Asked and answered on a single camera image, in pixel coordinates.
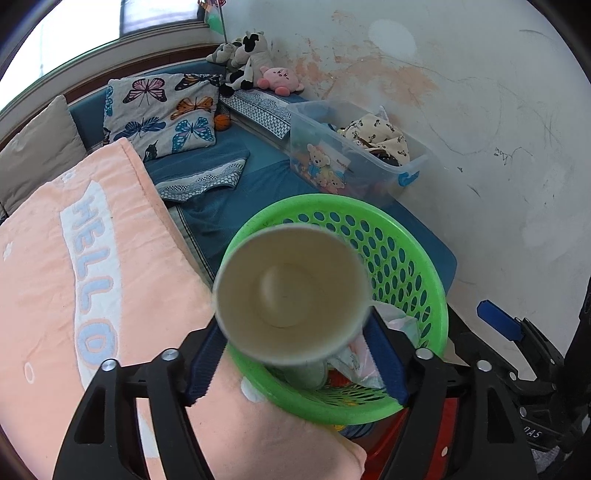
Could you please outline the right hand grey glove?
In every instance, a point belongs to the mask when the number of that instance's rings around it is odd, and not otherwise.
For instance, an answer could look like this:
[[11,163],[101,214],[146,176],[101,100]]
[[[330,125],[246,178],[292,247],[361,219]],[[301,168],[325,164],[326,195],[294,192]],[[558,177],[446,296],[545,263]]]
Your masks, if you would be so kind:
[[553,467],[560,467],[570,456],[570,453],[565,453],[559,446],[548,451],[532,449],[531,452],[538,475]]

